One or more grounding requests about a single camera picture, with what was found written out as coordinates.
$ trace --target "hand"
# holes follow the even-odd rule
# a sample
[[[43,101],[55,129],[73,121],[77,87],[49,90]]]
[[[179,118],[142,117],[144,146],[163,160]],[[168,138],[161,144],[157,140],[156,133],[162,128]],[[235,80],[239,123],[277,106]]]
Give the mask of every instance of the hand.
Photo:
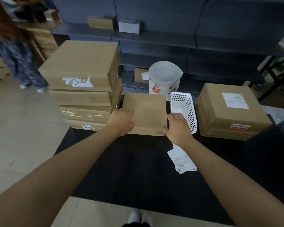
[[[170,113],[167,115],[167,118],[169,129],[165,125],[163,125],[162,129],[170,141],[182,147],[190,140],[193,140],[187,121],[182,114]]]
[[[113,129],[118,137],[123,136],[135,126],[135,123],[132,121],[133,113],[133,110],[115,109],[105,127]]]

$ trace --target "perforated basket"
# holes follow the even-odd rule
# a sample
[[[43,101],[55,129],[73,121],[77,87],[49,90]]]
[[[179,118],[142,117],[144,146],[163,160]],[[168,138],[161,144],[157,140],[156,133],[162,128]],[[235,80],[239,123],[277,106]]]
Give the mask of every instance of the perforated basket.
[[[193,106],[193,99],[189,93],[171,92],[170,109],[171,112],[183,114],[192,134],[197,132],[195,108]]]

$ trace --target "black pants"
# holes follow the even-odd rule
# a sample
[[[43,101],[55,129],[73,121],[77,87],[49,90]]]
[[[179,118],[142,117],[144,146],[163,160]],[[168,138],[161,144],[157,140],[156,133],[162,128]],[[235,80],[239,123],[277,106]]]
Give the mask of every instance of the black pants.
[[[122,227],[151,227],[151,226],[147,223],[140,224],[138,222],[132,222],[130,224],[126,223],[126,224],[122,225]]]

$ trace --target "brown shirt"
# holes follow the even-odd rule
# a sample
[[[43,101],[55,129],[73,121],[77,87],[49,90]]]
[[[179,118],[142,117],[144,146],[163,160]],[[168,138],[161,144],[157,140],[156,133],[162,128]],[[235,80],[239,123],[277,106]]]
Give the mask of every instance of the brown shirt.
[[[0,3],[0,41],[22,37],[20,29],[12,21]]]

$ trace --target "camouflage pants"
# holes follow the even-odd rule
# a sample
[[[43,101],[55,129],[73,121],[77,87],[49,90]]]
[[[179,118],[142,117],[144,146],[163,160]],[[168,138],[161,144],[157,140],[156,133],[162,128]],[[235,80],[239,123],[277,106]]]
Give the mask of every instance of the camouflage pants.
[[[25,41],[0,41],[0,58],[20,85],[34,84],[37,89],[48,86],[38,71],[33,53]]]

